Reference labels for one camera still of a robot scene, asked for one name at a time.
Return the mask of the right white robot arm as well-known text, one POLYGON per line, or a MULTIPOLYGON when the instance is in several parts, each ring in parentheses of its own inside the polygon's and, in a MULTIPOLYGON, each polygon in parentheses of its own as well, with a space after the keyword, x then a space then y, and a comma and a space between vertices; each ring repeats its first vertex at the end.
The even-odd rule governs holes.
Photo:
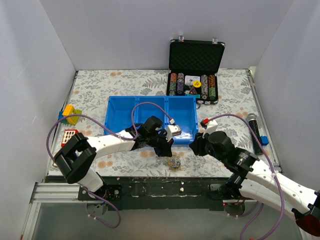
POLYGON ((249 194, 270 207, 291 212, 296 224, 312 236, 320 235, 320 193, 272 170, 264 161, 236 147, 223 131, 198 133, 189 145, 196 156, 210 155, 233 173, 226 186, 232 199, 249 194))

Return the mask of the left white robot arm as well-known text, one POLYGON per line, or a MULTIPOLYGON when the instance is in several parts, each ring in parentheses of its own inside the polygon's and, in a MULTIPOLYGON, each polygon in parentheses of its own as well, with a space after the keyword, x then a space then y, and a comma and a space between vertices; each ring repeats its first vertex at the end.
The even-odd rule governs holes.
POLYGON ((158 157, 171 157, 173 137, 181 133, 174 122, 162 128, 162 121, 149 117, 145 123, 133 124, 116 134, 85 137, 74 134, 55 154, 53 161, 69 184, 77 183, 95 199, 103 199, 107 184, 91 169, 94 160, 118 152, 130 152, 146 146, 152 147, 158 157))

